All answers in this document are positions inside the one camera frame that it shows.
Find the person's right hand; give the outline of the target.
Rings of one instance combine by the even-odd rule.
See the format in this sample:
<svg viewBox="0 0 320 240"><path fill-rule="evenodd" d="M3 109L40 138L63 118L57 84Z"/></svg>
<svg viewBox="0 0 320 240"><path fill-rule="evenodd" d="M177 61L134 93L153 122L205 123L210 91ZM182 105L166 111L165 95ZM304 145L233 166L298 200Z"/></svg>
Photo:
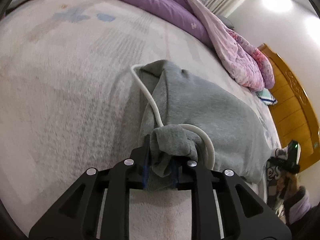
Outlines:
<svg viewBox="0 0 320 240"><path fill-rule="evenodd" d="M277 182L279 198L284 202L298 202L305 194L305 190L299 184L296 174L286 172Z"/></svg>

